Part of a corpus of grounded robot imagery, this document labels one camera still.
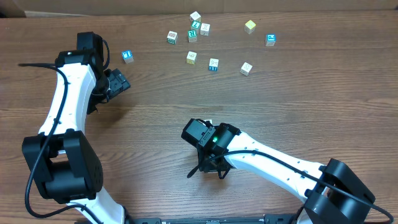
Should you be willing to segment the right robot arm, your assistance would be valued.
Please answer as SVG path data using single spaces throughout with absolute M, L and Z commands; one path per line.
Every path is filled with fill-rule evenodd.
M 295 223 L 364 223 L 373 193 L 343 162 L 327 165 L 298 159 L 268 147 L 226 123 L 191 119 L 182 139 L 198 152 L 196 171 L 216 172 L 224 179 L 231 169 L 251 171 L 297 197 L 303 207 Z

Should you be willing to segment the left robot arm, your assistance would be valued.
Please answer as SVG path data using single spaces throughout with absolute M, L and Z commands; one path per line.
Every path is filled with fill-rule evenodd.
M 26 137 L 22 153 L 30 169 L 25 208 L 36 218 L 76 209 L 90 223 L 133 223 L 127 209 L 103 186 L 103 168 L 85 136 L 87 115 L 130 88 L 109 69 L 107 42 L 94 32 L 77 35 L 76 50 L 60 52 L 54 63 L 33 63 L 57 73 L 57 86 L 44 124 Z

